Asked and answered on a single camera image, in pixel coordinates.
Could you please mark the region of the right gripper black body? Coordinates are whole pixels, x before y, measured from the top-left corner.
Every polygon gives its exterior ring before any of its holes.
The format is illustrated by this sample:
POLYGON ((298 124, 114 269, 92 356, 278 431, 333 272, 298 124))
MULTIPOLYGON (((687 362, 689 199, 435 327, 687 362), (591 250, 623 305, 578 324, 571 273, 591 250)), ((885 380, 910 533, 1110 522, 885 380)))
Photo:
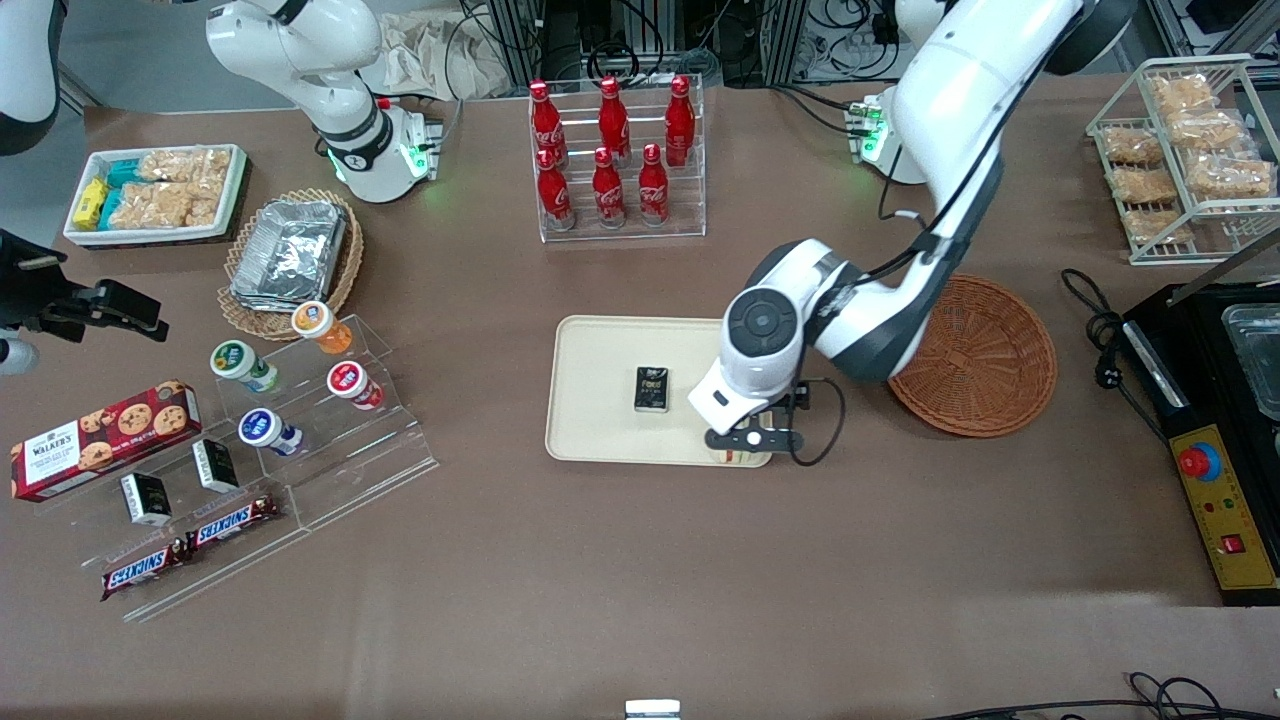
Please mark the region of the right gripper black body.
POLYGON ((15 331, 47 307, 72 299, 76 284, 61 269, 64 252, 1 231, 1 327, 15 331))

